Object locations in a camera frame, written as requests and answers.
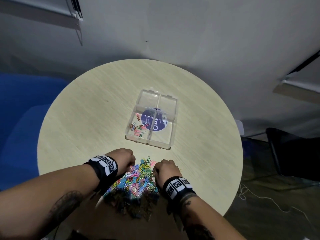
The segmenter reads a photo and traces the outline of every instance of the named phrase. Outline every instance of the purple circular sticker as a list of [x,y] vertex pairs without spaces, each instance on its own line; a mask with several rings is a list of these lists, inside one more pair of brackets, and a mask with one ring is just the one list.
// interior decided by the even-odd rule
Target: purple circular sticker
[[[148,110],[146,109],[142,115],[141,115],[141,122],[142,123],[147,123],[148,125],[146,126],[146,128],[148,130],[151,129],[151,125],[152,125],[152,121],[153,121],[153,117],[155,115],[154,111]],[[166,128],[168,124],[167,118],[165,117],[165,115],[163,115],[162,113],[157,113],[155,119],[154,119],[154,125],[153,125],[153,130],[152,131],[160,131],[163,130],[164,128]]]

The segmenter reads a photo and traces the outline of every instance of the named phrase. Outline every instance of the person's right arm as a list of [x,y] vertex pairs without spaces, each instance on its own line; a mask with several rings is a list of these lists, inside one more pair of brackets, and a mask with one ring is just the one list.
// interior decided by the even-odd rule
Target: person's right arm
[[[179,168],[172,160],[162,160],[154,166],[154,176],[162,189],[171,177],[182,177]],[[180,209],[174,209],[180,215],[189,239],[230,239],[245,238],[216,210],[194,193],[187,194],[180,202]]]

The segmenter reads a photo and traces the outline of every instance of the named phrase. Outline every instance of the black wristband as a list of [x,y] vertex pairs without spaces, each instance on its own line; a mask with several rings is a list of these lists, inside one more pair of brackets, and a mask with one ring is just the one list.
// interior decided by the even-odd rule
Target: black wristband
[[169,178],[163,185],[163,194],[168,200],[167,213],[179,212],[181,200],[188,194],[196,193],[193,191],[191,184],[183,177],[174,176]]
[[89,164],[100,180],[97,188],[94,190],[95,192],[98,192],[102,188],[105,188],[106,185],[111,185],[115,182],[118,173],[118,164],[112,157],[98,155],[84,164]]

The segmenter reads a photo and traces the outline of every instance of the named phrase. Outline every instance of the black chair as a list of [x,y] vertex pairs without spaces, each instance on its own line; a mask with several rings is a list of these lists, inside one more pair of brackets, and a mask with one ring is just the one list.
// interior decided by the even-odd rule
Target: black chair
[[266,135],[278,174],[320,181],[320,137],[302,138],[276,128]]

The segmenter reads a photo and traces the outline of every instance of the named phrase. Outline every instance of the hand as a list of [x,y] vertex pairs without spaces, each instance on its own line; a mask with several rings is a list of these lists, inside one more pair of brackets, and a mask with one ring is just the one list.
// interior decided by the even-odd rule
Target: hand
[[173,176],[182,177],[178,166],[176,166],[172,160],[168,161],[163,159],[161,162],[155,164],[153,170],[155,171],[154,177],[161,189],[169,178]]
[[120,148],[108,152],[106,156],[112,157],[118,164],[118,173],[117,176],[124,174],[125,172],[130,171],[130,166],[134,166],[136,158],[133,155],[132,150]]

